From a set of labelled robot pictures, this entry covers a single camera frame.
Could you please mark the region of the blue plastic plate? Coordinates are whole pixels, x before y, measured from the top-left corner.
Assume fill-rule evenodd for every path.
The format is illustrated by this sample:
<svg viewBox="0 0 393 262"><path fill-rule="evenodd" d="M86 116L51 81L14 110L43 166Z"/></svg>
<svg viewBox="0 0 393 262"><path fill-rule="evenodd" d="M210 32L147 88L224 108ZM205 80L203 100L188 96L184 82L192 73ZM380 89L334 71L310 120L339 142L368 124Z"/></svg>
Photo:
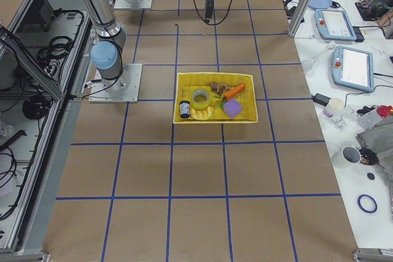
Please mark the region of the blue plastic plate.
<svg viewBox="0 0 393 262"><path fill-rule="evenodd" d="M328 9L332 5L332 0L309 0L308 7L311 9Z"/></svg>

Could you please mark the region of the yellow tape roll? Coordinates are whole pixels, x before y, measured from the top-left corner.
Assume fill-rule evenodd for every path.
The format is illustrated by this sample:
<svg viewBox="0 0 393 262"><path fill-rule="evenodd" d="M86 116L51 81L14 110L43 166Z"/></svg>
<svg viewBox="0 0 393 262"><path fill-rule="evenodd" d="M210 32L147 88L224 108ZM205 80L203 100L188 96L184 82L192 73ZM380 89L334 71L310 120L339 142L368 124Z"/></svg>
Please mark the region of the yellow tape roll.
<svg viewBox="0 0 393 262"><path fill-rule="evenodd" d="M204 89L195 90L190 98L190 106L195 110L205 110L211 105L211 96Z"/></svg>

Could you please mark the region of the lower teach pendant tablet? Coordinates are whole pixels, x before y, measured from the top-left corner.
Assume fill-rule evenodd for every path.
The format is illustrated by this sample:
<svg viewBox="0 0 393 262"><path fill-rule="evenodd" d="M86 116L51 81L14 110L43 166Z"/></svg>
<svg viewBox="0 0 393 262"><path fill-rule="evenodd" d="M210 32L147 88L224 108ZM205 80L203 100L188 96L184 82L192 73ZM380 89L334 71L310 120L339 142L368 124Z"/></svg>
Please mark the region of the lower teach pendant tablet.
<svg viewBox="0 0 393 262"><path fill-rule="evenodd" d="M336 85L371 93L374 89L373 54L337 46L332 55L331 74Z"/></svg>

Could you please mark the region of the brown lion figurine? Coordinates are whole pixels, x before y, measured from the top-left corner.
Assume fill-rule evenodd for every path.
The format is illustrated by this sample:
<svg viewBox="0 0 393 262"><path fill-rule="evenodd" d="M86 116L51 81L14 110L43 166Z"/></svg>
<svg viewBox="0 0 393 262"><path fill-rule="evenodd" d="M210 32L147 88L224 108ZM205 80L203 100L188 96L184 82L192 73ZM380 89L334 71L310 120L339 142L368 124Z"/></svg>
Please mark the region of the brown lion figurine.
<svg viewBox="0 0 393 262"><path fill-rule="evenodd" d="M226 83L210 82L209 86L211 87L211 90L219 96L222 96L226 91L230 89L230 87Z"/></svg>

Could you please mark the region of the toy carrot with leaves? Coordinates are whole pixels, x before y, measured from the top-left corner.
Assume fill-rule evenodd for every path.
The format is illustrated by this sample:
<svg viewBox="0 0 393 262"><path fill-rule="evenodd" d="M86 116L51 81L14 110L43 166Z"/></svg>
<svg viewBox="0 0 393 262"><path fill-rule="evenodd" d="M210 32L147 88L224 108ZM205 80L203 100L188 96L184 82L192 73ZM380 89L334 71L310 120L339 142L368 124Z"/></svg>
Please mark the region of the toy carrot with leaves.
<svg viewBox="0 0 393 262"><path fill-rule="evenodd" d="M238 93L242 92L243 90L245 90L246 84L242 83L238 86L235 86L233 88L231 88L230 90L226 91L223 95L222 95L222 101L220 103L220 108L224 109L224 105L226 102L228 102L229 100L233 99Z"/></svg>

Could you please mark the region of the yellow plastic basket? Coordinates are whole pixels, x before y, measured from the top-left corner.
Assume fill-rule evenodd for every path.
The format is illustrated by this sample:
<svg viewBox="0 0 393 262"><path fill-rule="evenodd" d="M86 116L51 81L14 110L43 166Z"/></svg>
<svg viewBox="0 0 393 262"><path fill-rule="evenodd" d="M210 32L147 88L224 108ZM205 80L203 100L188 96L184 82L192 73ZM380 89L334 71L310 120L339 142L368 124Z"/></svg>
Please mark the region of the yellow plastic basket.
<svg viewBox="0 0 393 262"><path fill-rule="evenodd" d="M233 99L242 105L241 113L235 118L230 118L223 109L220 108L222 96L215 94L210 82L226 83L230 89L242 83L246 84L245 90L238 93ZM189 101L192 93L197 89L206 90L211 96L213 114L209 120L198 121L191 116L182 119L179 116L179 103L183 100ZM202 123L257 123L258 113L254 93L253 76L248 74L227 73L227 72L179 72L177 74L176 98L174 100L173 123L174 124L202 124Z"/></svg>

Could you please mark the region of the purple foam cube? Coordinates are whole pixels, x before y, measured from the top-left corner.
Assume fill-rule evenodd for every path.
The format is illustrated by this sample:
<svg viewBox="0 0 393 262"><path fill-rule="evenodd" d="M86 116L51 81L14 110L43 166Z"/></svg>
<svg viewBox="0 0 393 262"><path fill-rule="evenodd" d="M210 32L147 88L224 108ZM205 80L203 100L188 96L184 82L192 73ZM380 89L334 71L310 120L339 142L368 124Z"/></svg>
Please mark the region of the purple foam cube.
<svg viewBox="0 0 393 262"><path fill-rule="evenodd" d="M235 99L231 99L224 104L224 112L230 117L235 118L242 111L242 105Z"/></svg>

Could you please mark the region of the white mug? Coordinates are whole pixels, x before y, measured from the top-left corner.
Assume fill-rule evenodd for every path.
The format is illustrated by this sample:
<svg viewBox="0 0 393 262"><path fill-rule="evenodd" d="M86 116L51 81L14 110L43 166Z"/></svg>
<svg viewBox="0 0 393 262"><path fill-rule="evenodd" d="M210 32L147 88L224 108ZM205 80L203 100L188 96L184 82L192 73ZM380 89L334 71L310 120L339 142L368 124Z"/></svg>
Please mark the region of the white mug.
<svg viewBox="0 0 393 262"><path fill-rule="evenodd" d="M332 164L335 168L349 168L355 164L359 164L362 159L362 155L359 150L354 146L347 145L339 149L332 156Z"/></svg>

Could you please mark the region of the teach pendant tablet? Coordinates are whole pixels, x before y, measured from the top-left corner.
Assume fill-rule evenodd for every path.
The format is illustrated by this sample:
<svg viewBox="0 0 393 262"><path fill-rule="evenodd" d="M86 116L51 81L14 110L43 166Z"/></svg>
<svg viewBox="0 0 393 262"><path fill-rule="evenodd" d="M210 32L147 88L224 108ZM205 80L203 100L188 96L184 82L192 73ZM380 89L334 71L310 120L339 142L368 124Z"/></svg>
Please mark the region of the teach pendant tablet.
<svg viewBox="0 0 393 262"><path fill-rule="evenodd" d="M332 55L331 74L336 85L371 93L374 89L373 54L337 46Z"/></svg>
<svg viewBox="0 0 393 262"><path fill-rule="evenodd" d="M316 9L314 19L316 28L323 39L357 40L356 32L345 10Z"/></svg>

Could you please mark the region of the black round lid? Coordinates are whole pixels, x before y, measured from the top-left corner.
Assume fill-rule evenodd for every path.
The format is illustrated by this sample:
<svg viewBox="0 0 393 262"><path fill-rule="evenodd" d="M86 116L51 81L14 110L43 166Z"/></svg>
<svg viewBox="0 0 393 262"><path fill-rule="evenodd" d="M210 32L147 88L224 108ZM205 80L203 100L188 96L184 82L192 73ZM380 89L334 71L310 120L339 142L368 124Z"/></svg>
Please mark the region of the black round lid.
<svg viewBox="0 0 393 262"><path fill-rule="evenodd" d="M373 173L371 173L371 172L368 172L368 173L367 173L367 177L368 177L368 179L370 179L370 180L375 180L375 175L374 175Z"/></svg>

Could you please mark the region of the black power adapter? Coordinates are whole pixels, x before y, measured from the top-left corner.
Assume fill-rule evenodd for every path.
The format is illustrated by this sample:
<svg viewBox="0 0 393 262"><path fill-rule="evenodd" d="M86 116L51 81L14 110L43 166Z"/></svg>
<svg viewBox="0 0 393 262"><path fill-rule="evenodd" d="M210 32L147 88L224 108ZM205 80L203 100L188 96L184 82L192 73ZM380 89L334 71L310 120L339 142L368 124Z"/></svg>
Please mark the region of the black power adapter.
<svg viewBox="0 0 393 262"><path fill-rule="evenodd" d="M325 96L320 93L313 94L311 96L311 98L312 98L313 102L315 102L316 104L319 104L321 106L324 106L324 107L327 106L329 101L331 100L330 97Z"/></svg>

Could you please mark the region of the upper teach pendant tablet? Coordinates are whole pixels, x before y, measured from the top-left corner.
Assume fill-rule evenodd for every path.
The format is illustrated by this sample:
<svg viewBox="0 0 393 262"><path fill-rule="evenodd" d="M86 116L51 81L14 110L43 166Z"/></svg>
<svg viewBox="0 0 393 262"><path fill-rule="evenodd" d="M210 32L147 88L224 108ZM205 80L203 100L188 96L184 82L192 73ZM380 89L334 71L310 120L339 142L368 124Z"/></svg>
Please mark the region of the upper teach pendant tablet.
<svg viewBox="0 0 393 262"><path fill-rule="evenodd" d="M357 40L356 32L345 10L316 9L314 19L316 28L323 39Z"/></svg>

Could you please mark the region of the grey cloth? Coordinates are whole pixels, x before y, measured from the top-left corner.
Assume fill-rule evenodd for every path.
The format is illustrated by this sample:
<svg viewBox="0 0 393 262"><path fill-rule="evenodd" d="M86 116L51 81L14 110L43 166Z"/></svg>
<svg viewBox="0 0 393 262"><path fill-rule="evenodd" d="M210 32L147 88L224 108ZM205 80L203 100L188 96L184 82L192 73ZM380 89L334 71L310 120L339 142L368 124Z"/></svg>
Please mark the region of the grey cloth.
<svg viewBox="0 0 393 262"><path fill-rule="evenodd" d="M372 129L356 136L361 149L361 163L376 166L388 187L392 206L392 115L382 119Z"/></svg>

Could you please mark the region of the white and purple jar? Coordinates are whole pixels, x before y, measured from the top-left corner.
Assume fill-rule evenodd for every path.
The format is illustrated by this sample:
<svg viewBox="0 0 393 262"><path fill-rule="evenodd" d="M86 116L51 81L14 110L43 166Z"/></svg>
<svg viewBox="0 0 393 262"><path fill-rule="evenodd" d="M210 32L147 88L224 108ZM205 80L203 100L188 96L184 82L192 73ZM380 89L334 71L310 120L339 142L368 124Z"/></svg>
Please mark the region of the white and purple jar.
<svg viewBox="0 0 393 262"><path fill-rule="evenodd" d="M326 117L332 117L344 109L344 102L338 98L329 99L327 105L324 107L323 114Z"/></svg>

